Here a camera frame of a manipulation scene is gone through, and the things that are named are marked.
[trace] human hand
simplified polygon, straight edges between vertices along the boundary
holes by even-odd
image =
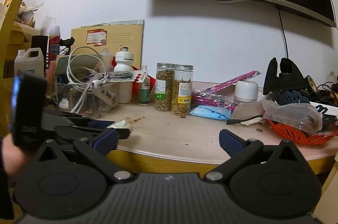
[[[10,178],[16,176],[30,159],[29,153],[14,145],[12,134],[8,134],[2,139],[1,152],[4,170]]]

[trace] glass jar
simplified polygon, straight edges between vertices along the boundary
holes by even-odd
[[[179,116],[186,116],[190,112],[194,66],[174,65],[174,68],[171,112]]]
[[[174,80],[173,63],[157,63],[155,83],[155,109],[171,110],[172,83]]]

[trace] orange basket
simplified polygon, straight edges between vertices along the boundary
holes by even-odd
[[[277,132],[280,136],[303,145],[319,145],[329,141],[330,139],[338,135],[338,130],[335,130],[330,135],[311,135],[310,137],[308,137],[309,134],[305,134],[299,129],[295,129],[291,126],[277,123],[271,120],[268,120],[268,122],[270,123],[274,131]]]

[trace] black power cable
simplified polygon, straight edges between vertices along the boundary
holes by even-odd
[[[284,32],[284,27],[283,27],[283,22],[282,22],[282,17],[281,17],[281,11],[279,9],[278,9],[278,15],[279,15],[279,20],[281,22],[281,28],[282,28],[283,36],[284,36],[286,57],[289,58],[288,43],[286,42],[286,37],[285,37],[285,32]]]

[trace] yellow wooden frame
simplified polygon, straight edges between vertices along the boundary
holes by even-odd
[[[133,173],[199,173],[203,177],[204,174],[217,167],[212,164],[168,160],[121,150],[111,151],[107,158]],[[334,156],[308,161],[315,174],[330,171],[334,162]]]
[[[5,0],[4,5],[8,7],[2,22],[0,20],[0,135],[2,136],[8,132],[8,114],[10,111],[11,96],[10,89],[12,85],[12,78],[3,79],[3,69],[13,23],[21,2],[22,0]]]

